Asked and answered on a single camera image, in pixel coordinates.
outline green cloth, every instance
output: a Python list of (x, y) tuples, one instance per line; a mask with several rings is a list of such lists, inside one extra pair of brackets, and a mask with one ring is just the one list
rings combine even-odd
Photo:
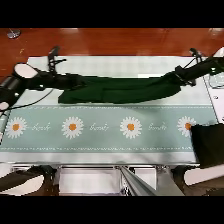
[(173, 74), (159, 78), (109, 78), (80, 76), (85, 86), (65, 90), (58, 103), (139, 103), (161, 99), (178, 93), (180, 83), (174, 82)]

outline daisy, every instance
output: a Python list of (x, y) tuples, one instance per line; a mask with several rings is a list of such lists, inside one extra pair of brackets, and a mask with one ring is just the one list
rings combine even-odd
[(182, 135), (184, 135), (185, 137), (189, 137), (191, 126), (195, 124), (196, 124), (196, 121), (194, 120), (194, 118), (185, 116), (179, 119), (177, 127), (178, 127), (178, 130), (182, 132)]
[(82, 134), (83, 130), (83, 121), (78, 117), (69, 117), (63, 122), (62, 132), (66, 138), (70, 137), (70, 139), (75, 138)]
[(138, 119), (135, 119), (134, 117), (126, 117), (121, 122), (121, 129), (120, 131), (123, 132), (123, 135), (126, 135), (126, 138), (135, 138), (136, 136), (139, 136), (141, 134), (141, 124)]
[(8, 138), (17, 138), (23, 134), (27, 128), (25, 119), (21, 117), (15, 117), (8, 122), (7, 127), (5, 129), (6, 135)]

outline wooden floor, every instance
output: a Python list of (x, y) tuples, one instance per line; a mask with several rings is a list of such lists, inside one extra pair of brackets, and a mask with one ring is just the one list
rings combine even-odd
[(17, 39), (0, 28), (0, 78), (29, 56), (60, 55), (190, 56), (191, 47), (206, 56), (224, 46), (224, 28), (20, 28)]

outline orange flower center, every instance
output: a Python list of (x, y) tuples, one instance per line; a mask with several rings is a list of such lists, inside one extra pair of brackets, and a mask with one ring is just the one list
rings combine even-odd
[(19, 130), (19, 124), (14, 124), (14, 125), (12, 126), (12, 129), (13, 129), (13, 131), (17, 131), (17, 130)]
[(135, 129), (135, 126), (133, 124), (128, 124), (128, 130), (133, 131)]
[(76, 124), (70, 124), (70, 125), (69, 125), (69, 129), (70, 129), (71, 131), (74, 131), (74, 130), (76, 129)]
[(190, 124), (190, 123), (186, 123), (186, 124), (185, 124), (185, 128), (186, 128), (187, 130), (190, 130), (190, 129), (191, 129), (191, 124)]

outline tabletop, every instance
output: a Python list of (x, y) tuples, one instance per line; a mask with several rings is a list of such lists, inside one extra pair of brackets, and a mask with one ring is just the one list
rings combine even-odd
[[(58, 59), (67, 59), (56, 67), (60, 74), (146, 78), (161, 76), (178, 65), (185, 66), (192, 57), (60, 56)], [(30, 57), (28, 64), (47, 70), (47, 57)], [(197, 163), (186, 124), (210, 125), (217, 123), (217, 118), (203, 78), (197, 79), (195, 87), (181, 88), (182, 91), (171, 97), (125, 105), (59, 105), (58, 96), (63, 91), (54, 90), (41, 102), (12, 111), (8, 123), (7, 118), (2, 118), (2, 133), (6, 123), (10, 126), (16, 119), (29, 125), (18, 138), (12, 138), (13, 134), (5, 131), (0, 161), (57, 164)], [(17, 105), (34, 102), (49, 90), (26, 90)], [(68, 126), (72, 119), (79, 121), (80, 125), (80, 136), (76, 135), (75, 138), (62, 129), (62, 124)], [(130, 120), (136, 122), (136, 127), (139, 125), (138, 135), (133, 138), (121, 128)]]

